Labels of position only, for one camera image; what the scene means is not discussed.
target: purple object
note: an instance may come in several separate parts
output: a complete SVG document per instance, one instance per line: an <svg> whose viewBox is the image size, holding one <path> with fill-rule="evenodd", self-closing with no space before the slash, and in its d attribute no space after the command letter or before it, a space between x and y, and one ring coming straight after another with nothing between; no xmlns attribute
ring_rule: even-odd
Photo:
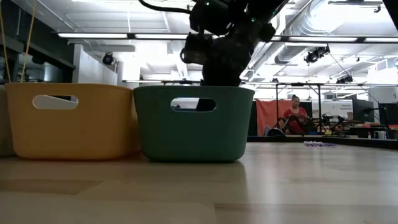
<svg viewBox="0 0 398 224"><path fill-rule="evenodd" d="M307 147L336 147L336 144L333 143L323 143L323 142L316 142L316 141L305 141L304 146Z"/></svg>

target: desk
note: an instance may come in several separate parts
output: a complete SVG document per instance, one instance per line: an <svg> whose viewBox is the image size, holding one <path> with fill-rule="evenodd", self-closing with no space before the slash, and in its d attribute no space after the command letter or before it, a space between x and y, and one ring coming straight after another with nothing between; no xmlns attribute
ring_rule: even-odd
<svg viewBox="0 0 398 224"><path fill-rule="evenodd" d="M385 128L383 128L383 127L370 127L370 128L367 128L367 127L355 127L355 128L350 128L349 129L349 132L350 132L350 134L354 134L354 135L358 135L360 138L368 138L368 136L369 136L369 132L371 132L371 138L375 138L374 137L374 132L375 131L386 131L386 129ZM391 138L391 139L395 139L394 138L394 136L395 136L395 133L396 133L396 130L389 130L389 132L388 132L388 135L389 135L389 137Z"/></svg>
<svg viewBox="0 0 398 224"><path fill-rule="evenodd" d="M398 223L397 160L302 143L248 143L234 164L1 159L0 223Z"/></svg>

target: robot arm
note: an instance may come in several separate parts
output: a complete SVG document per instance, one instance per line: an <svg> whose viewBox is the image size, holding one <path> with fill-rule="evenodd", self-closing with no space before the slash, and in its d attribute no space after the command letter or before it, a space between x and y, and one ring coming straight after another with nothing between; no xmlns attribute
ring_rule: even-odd
<svg viewBox="0 0 398 224"><path fill-rule="evenodd" d="M196 4L189 11L152 6L139 0L153 10L190 14L190 27L198 33L188 35L181 59L203 65L202 85L239 86L239 76L250 62L254 48L275 35L270 21L289 0L194 1ZM398 1L383 2L398 26ZM212 36L205 35L205 30L220 38L213 40Z"/></svg>

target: spotlight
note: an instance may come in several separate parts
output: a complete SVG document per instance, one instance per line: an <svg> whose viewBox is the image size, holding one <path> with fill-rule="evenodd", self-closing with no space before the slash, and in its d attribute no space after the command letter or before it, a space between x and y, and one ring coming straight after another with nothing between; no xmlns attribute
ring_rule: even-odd
<svg viewBox="0 0 398 224"><path fill-rule="evenodd" d="M336 83L337 84L344 84L344 83L352 83L353 81L354 81L353 80L353 76L352 75L347 75L344 78L338 79Z"/></svg>
<svg viewBox="0 0 398 224"><path fill-rule="evenodd" d="M314 50L308 51L308 55L304 58L304 61L307 64L315 63L328 53L330 53L329 45L326 47L317 47Z"/></svg>
<svg viewBox="0 0 398 224"><path fill-rule="evenodd" d="M105 53L105 56L102 59L102 62L105 65L112 65L112 63L113 63L113 53L112 52Z"/></svg>

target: yellow bin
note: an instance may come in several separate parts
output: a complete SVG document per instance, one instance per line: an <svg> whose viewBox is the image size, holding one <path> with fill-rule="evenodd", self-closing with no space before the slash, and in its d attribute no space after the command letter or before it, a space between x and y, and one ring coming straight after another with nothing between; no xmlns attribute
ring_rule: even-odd
<svg viewBox="0 0 398 224"><path fill-rule="evenodd" d="M11 83L5 88L14 150L20 157L105 160L139 150L128 88L71 83ZM74 96L77 106L71 109L72 101L53 96Z"/></svg>

